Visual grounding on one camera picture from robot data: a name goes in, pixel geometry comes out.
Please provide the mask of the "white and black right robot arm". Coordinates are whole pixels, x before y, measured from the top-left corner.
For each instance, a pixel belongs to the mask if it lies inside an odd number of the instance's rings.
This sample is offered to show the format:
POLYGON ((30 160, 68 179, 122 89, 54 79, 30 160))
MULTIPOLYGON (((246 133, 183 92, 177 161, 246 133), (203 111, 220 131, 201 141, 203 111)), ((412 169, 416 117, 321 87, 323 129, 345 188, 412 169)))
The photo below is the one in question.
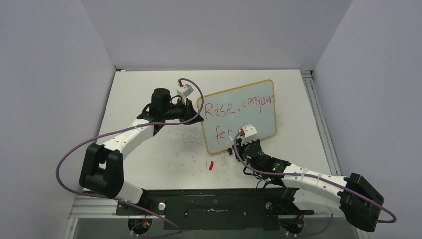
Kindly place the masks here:
POLYGON ((241 144, 238 139, 233 150, 245 168, 269 184, 290 190, 281 200, 285 212, 330 213, 363 231, 375 231, 384 198, 362 175, 327 175, 299 167, 265 154, 259 140, 241 144))

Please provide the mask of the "yellow-framed whiteboard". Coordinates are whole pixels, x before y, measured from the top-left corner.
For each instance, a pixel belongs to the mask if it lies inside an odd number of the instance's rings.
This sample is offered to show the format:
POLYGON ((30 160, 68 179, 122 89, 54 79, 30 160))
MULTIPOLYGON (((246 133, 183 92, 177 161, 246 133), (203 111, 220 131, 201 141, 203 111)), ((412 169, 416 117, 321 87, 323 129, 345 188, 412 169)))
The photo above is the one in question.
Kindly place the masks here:
POLYGON ((255 139, 277 132, 274 82, 270 79, 204 95, 197 105, 209 154, 231 148, 235 135, 246 125, 257 130, 255 139))

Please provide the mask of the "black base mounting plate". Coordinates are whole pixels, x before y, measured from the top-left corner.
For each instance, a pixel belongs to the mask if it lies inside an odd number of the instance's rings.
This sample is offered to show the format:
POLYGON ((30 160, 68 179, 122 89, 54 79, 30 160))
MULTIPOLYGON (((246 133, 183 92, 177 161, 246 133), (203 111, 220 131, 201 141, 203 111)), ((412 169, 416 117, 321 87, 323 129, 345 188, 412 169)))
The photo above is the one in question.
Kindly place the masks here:
POLYGON ((141 206, 183 230, 277 230, 277 216, 312 215, 293 204, 295 189, 149 190, 141 206))

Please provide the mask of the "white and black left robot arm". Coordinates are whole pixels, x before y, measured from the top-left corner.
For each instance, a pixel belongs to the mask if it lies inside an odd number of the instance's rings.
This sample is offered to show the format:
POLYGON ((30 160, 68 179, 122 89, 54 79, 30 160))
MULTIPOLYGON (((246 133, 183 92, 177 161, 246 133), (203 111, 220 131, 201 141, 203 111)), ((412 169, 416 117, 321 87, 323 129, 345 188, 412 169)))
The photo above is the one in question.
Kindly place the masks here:
POLYGON ((141 114, 136 117, 129 130, 103 144, 92 143, 86 149, 79 184, 83 188, 107 198, 118 198, 129 202, 135 214, 148 209, 148 200, 142 197, 144 190, 124 179, 124 160, 144 141, 155 136, 168 120, 179 120, 184 125, 203 122, 193 108, 188 95, 193 92, 189 84, 181 85, 172 102, 170 91, 156 88, 141 114))

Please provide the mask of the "aluminium frame rail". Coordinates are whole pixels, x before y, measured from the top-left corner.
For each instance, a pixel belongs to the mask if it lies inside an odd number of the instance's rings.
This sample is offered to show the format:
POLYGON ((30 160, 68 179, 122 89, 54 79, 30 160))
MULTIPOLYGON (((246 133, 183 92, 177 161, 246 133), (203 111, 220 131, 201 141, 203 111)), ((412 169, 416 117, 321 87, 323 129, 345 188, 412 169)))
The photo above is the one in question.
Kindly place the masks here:
POLYGON ((311 70, 300 71, 330 171, 334 175, 341 175, 342 172, 339 166, 331 135, 323 115, 321 105, 319 103, 312 73, 313 72, 311 70))

